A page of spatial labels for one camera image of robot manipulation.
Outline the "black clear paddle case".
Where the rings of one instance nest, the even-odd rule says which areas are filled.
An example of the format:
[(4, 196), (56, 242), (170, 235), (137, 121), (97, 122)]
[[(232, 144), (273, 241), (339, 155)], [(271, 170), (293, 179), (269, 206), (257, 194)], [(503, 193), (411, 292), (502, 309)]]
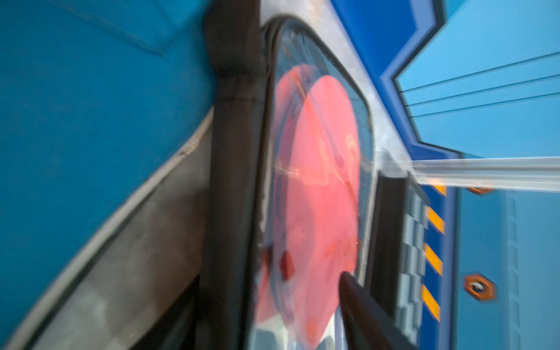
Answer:
[(338, 283), (373, 200), (367, 99), (326, 38), (259, 1), (213, 1), (217, 77), (196, 349), (348, 349)]

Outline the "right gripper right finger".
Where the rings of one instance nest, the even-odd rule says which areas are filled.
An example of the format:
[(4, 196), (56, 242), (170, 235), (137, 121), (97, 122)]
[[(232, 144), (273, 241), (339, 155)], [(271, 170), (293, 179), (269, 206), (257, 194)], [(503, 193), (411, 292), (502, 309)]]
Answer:
[(416, 347), (401, 333), (368, 292), (348, 272), (338, 283), (341, 313), (349, 349), (406, 350)]

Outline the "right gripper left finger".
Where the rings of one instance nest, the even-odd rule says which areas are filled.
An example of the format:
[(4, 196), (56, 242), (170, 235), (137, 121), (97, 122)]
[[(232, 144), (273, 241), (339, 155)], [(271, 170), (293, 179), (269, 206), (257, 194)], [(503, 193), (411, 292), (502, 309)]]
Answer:
[(200, 276), (197, 275), (178, 299), (131, 349), (194, 349), (199, 282)]

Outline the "black white chessboard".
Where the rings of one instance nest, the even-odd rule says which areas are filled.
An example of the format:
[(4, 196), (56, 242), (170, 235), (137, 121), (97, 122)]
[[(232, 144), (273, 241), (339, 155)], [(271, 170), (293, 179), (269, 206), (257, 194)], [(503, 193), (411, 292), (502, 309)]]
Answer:
[(421, 338), (429, 203), (411, 174), (379, 173), (364, 287), (414, 346)]

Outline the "blue paddle case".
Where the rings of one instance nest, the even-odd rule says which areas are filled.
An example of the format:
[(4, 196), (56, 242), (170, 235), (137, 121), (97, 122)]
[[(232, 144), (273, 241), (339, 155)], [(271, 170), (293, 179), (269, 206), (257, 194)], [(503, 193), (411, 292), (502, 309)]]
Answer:
[(207, 1), (1, 3), (1, 344), (214, 96)]

